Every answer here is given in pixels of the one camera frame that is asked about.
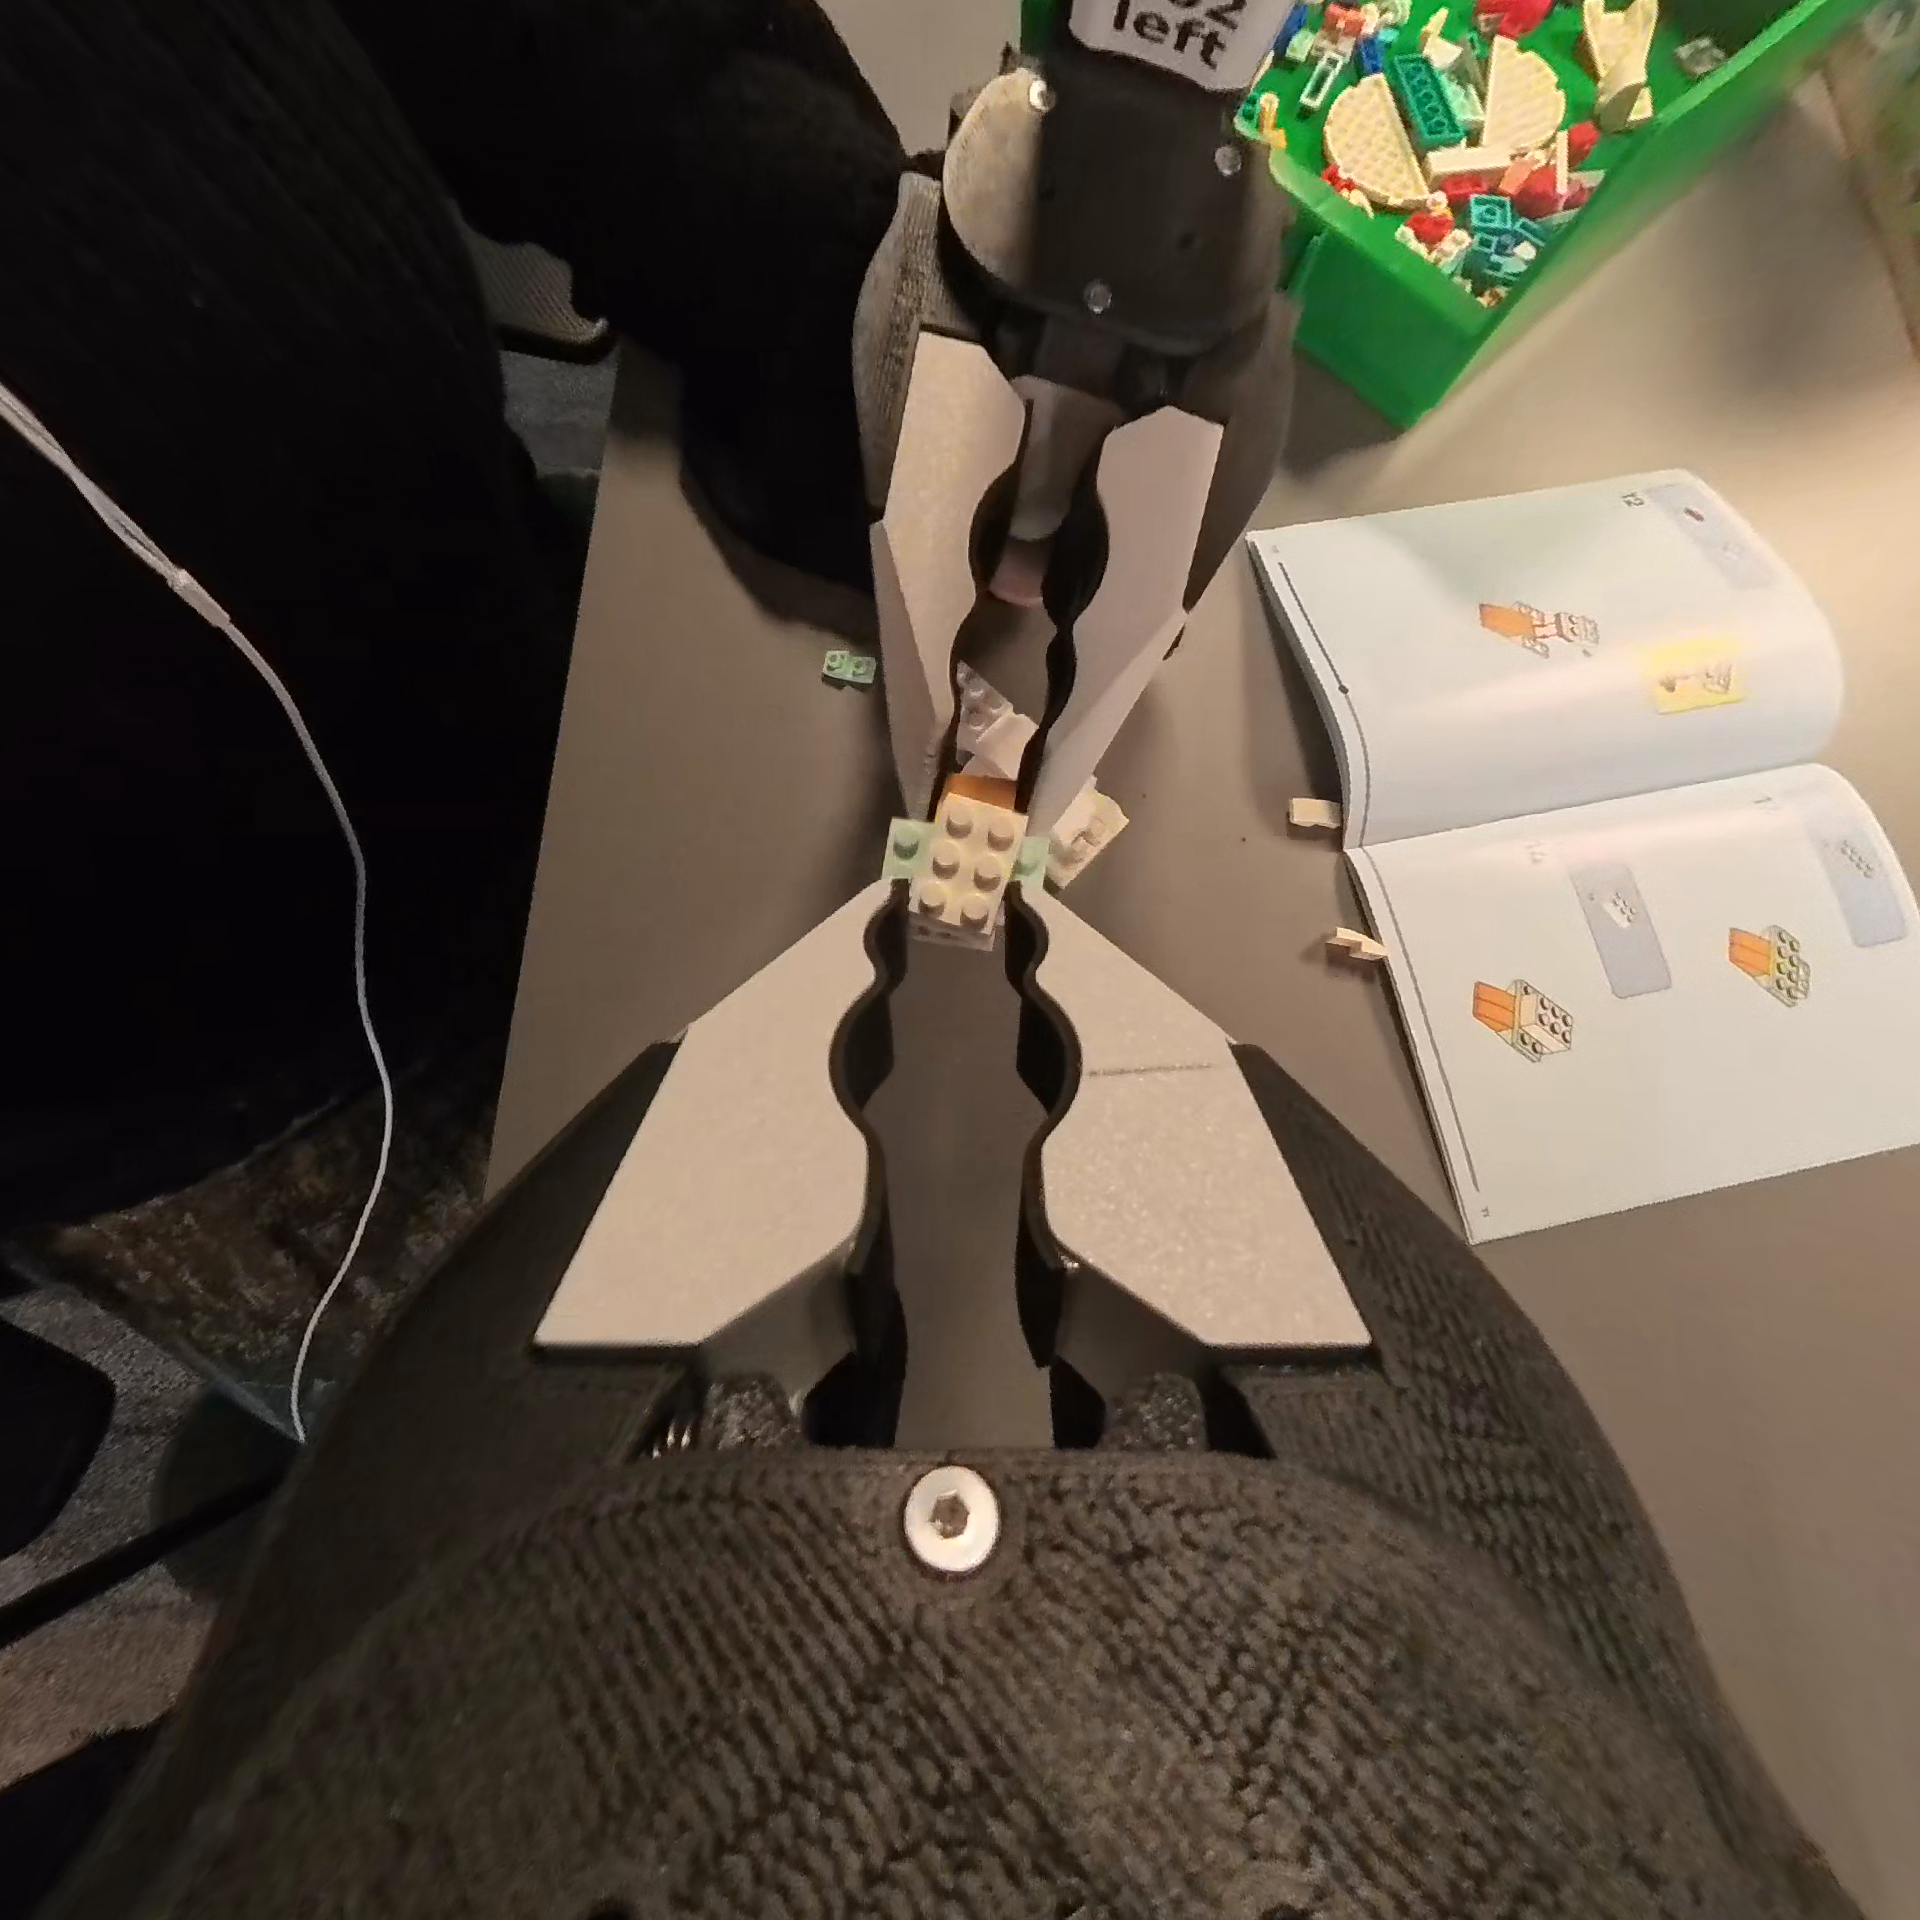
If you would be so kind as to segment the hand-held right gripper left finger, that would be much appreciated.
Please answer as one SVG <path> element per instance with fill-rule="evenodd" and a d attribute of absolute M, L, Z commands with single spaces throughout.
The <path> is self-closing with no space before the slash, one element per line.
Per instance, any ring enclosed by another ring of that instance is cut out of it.
<path fill-rule="evenodd" d="M 904 976 L 877 879 L 698 1017 L 587 1221 L 534 1345 L 763 1376 L 815 1438 L 895 1434 L 904 1310 L 874 1094 Z"/>

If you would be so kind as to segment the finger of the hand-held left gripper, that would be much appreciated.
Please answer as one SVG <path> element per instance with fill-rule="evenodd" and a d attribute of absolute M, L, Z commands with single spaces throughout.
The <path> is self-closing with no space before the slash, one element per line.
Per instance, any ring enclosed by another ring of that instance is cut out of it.
<path fill-rule="evenodd" d="M 973 611 L 973 525 L 1023 442 L 1023 399 L 981 342 L 918 336 L 870 562 L 880 685 L 902 813 L 933 805 L 951 745 L 954 649 Z"/>
<path fill-rule="evenodd" d="M 1100 445 L 1091 495 L 1055 545 L 1036 821 L 1054 824 L 1095 775 L 1187 618 L 1194 549 L 1220 424 L 1160 406 Z"/>

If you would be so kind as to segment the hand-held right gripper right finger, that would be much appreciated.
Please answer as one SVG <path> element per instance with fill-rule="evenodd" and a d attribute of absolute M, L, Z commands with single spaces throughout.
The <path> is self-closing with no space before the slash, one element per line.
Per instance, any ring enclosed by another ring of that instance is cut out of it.
<path fill-rule="evenodd" d="M 1246 1366 L 1376 1343 L 1230 1035 L 1054 896 L 1005 911 L 1021 1157 L 1014 1299 L 1055 1443 L 1092 1443 L 1155 1376 L 1203 1411 Z"/>

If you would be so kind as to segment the white lego piece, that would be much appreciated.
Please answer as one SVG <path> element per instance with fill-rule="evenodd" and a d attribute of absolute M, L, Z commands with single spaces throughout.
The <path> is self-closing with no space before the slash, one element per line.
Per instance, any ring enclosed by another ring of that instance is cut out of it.
<path fill-rule="evenodd" d="M 1123 807 L 1088 778 L 1046 834 L 1046 885 L 1060 894 L 1126 824 Z"/>
<path fill-rule="evenodd" d="M 956 666 L 956 769 L 966 776 L 1020 781 L 1038 725 L 1014 709 L 971 664 Z"/>

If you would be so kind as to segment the green plastic bin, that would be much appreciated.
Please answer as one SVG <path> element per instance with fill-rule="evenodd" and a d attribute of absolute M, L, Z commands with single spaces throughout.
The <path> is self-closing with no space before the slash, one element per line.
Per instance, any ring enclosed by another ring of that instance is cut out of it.
<path fill-rule="evenodd" d="M 1391 424 L 1415 424 L 1469 371 L 1566 299 L 1653 216 L 1684 195 L 1867 3 L 1650 2 L 1662 11 L 1656 112 L 1648 127 L 1598 149 L 1598 195 L 1562 230 L 1499 307 L 1483 307 L 1396 246 L 1318 177 L 1318 159 L 1269 158 L 1291 201 L 1280 287 L 1296 344 Z"/>

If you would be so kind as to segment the light green lego plate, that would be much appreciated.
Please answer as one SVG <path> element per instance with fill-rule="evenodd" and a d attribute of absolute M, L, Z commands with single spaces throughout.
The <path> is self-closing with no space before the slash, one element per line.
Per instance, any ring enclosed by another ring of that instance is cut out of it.
<path fill-rule="evenodd" d="M 1007 882 L 1044 878 L 1048 838 L 1029 834 L 1012 847 L 999 826 L 988 824 L 988 808 L 973 807 L 960 822 L 894 818 L 886 826 L 880 874 L 915 879 L 934 872 L 951 887 L 988 891 Z"/>

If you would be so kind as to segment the white and orange lego assembly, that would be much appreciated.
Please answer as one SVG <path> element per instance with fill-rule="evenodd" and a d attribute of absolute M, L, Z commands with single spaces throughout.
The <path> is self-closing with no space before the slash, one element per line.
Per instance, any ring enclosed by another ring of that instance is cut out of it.
<path fill-rule="evenodd" d="M 1048 840 L 1029 834 L 1014 801 L 1014 778 L 963 773 L 930 816 L 886 824 L 880 874 L 904 885 L 916 938 L 992 951 L 1007 889 L 1044 879 Z"/>

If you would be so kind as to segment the pile of loose lego pieces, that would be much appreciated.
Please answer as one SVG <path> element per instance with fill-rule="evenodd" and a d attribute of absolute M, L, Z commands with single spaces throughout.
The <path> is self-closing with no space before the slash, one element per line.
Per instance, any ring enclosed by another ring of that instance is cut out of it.
<path fill-rule="evenodd" d="M 1476 305 L 1499 307 L 1648 127 L 1656 3 L 1296 3 L 1235 114 Z"/>

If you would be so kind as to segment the yellow lego set box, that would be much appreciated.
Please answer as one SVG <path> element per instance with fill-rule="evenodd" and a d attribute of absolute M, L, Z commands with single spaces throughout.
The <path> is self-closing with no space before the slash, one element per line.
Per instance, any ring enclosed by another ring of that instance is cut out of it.
<path fill-rule="evenodd" d="M 1860 27 L 1829 59 L 1830 101 L 1888 274 L 1918 331 L 1918 29 Z"/>

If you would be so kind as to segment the open instruction booklet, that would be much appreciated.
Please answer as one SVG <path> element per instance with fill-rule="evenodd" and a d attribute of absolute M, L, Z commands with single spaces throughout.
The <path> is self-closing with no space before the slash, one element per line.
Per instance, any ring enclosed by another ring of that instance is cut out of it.
<path fill-rule="evenodd" d="M 1250 531 L 1469 1241 L 1916 1145 L 1834 624 L 1688 470 Z"/>

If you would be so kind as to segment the grey office chair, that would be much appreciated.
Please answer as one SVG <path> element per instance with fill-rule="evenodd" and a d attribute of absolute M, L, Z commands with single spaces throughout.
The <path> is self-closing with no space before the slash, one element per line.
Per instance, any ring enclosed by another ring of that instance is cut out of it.
<path fill-rule="evenodd" d="M 613 326 L 576 307 L 565 259 L 534 243 L 501 243 L 463 219 L 455 224 L 503 349 L 571 365 L 599 363 L 615 349 Z"/>

